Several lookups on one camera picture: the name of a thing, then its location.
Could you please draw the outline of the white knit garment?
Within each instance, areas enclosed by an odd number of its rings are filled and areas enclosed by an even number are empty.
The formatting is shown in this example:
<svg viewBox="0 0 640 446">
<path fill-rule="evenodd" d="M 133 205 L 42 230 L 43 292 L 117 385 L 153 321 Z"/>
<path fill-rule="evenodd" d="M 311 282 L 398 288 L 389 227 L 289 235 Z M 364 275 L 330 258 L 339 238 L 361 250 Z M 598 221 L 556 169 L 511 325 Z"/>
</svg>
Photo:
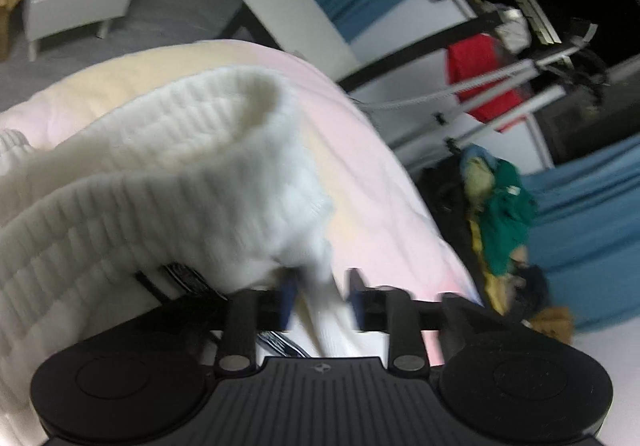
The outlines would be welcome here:
<svg viewBox="0 0 640 446">
<path fill-rule="evenodd" d="M 181 263 L 220 292 L 298 270 L 320 348 L 341 353 L 332 213 L 283 78 L 208 70 L 104 114 L 53 149 L 1 135 L 1 440 L 35 445 L 28 386 L 107 292 Z"/>
</svg>

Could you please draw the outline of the pastel multicolour bed sheet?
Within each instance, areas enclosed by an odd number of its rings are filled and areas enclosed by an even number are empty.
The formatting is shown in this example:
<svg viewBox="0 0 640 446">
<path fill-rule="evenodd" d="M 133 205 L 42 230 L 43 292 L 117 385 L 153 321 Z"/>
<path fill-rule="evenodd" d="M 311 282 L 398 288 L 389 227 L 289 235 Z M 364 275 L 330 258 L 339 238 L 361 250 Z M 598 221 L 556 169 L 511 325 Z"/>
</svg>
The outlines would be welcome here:
<svg viewBox="0 0 640 446">
<path fill-rule="evenodd" d="M 47 151 L 139 96 L 202 72 L 258 67 L 277 73 L 299 104 L 299 132 L 314 159 L 332 213 L 326 231 L 336 296 L 331 307 L 345 354 L 376 355 L 379 336 L 360 336 L 342 300 L 344 271 L 358 267 L 372 284 L 392 284 L 420 299 L 444 291 L 474 298 L 461 261 L 446 244 L 405 170 L 366 117 L 321 71 L 292 55 L 240 41 L 197 42 L 145 50 L 69 76 L 1 117 L 1 135 L 21 132 L 35 150 Z M 85 330 L 124 317 L 143 303 L 116 284 L 89 316 Z M 294 334 L 322 351 L 305 298 Z"/>
</svg>

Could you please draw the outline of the green garment pile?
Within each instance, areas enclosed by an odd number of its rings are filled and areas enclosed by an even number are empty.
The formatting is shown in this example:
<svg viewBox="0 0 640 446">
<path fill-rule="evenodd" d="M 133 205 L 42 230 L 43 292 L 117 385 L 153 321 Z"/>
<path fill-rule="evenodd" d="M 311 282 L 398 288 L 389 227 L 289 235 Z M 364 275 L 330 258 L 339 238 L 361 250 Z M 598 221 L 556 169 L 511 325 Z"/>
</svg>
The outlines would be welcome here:
<svg viewBox="0 0 640 446">
<path fill-rule="evenodd" d="M 460 174 L 488 270 L 496 277 L 510 268 L 512 253 L 528 243 L 538 206 L 520 171 L 481 146 L 462 152 Z"/>
</svg>

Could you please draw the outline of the right blue curtain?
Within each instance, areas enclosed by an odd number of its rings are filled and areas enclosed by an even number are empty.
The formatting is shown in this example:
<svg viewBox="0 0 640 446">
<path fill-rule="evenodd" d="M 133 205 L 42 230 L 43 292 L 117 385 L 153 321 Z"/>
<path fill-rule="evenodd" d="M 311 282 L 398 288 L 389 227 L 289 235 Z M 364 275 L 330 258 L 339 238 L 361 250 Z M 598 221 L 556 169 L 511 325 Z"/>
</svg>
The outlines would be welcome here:
<svg viewBox="0 0 640 446">
<path fill-rule="evenodd" d="M 538 204 L 528 258 L 580 331 L 639 315 L 639 136 L 523 178 Z"/>
</svg>

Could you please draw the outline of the garment steamer stand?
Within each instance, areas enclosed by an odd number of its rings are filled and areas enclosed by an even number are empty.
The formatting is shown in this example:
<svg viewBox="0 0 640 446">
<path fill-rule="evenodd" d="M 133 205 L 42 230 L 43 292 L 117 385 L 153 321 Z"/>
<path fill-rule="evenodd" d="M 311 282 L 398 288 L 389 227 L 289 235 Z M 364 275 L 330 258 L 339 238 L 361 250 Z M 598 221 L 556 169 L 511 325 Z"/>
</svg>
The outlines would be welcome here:
<svg viewBox="0 0 640 446">
<path fill-rule="evenodd" d="M 610 77 L 601 59 L 587 50 L 597 30 L 596 24 L 590 24 L 584 36 L 574 36 L 534 58 L 519 60 L 422 97 L 392 102 L 362 102 L 359 108 L 365 114 L 388 114 L 420 105 L 431 105 L 439 99 L 459 97 L 463 93 L 472 92 L 473 96 L 465 102 L 460 100 L 457 105 L 448 109 L 432 111 L 422 125 L 390 143 L 390 148 L 394 151 L 401 151 L 422 140 L 427 133 L 443 130 L 464 114 L 469 114 L 480 122 L 480 125 L 461 136 L 447 136 L 444 139 L 444 146 L 452 152 L 458 151 L 487 131 L 495 131 L 518 122 L 521 118 L 555 102 L 575 88 L 586 90 L 591 96 L 591 106 L 599 109 L 604 101 L 604 90 L 610 85 Z M 597 72 L 589 74 L 580 70 L 565 71 L 556 65 L 560 60 L 571 58 L 576 54 L 583 54 L 597 68 Z M 524 97 L 523 86 L 544 73 L 555 75 L 554 84 L 538 95 Z"/>
</svg>

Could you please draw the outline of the black chair white seat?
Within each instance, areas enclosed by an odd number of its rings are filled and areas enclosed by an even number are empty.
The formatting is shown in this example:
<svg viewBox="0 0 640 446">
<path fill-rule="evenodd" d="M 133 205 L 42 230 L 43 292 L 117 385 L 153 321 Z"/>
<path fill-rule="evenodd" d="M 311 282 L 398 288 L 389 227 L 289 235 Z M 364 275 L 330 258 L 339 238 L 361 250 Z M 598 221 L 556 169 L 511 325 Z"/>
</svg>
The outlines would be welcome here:
<svg viewBox="0 0 640 446">
<path fill-rule="evenodd" d="M 356 92 L 432 59 L 442 81 L 450 46 L 502 24 L 502 13 L 476 10 L 468 0 L 401 0 L 363 28 L 342 24 L 319 0 L 241 0 L 218 36 L 234 39 L 246 30 L 255 43 L 302 58 Z"/>
</svg>

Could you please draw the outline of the dark window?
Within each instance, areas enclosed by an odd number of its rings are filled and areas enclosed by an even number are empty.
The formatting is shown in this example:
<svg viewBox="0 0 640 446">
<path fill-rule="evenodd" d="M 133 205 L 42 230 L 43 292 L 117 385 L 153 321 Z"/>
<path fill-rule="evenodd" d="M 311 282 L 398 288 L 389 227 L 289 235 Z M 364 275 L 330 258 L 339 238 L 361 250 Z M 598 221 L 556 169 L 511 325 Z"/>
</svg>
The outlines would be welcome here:
<svg viewBox="0 0 640 446">
<path fill-rule="evenodd" d="M 519 8 L 532 44 L 526 55 L 586 32 L 597 33 L 585 50 L 560 62 L 577 76 L 567 96 L 542 108 L 535 119 L 551 158 L 564 164 L 639 132 L 639 0 L 467 0 Z"/>
</svg>

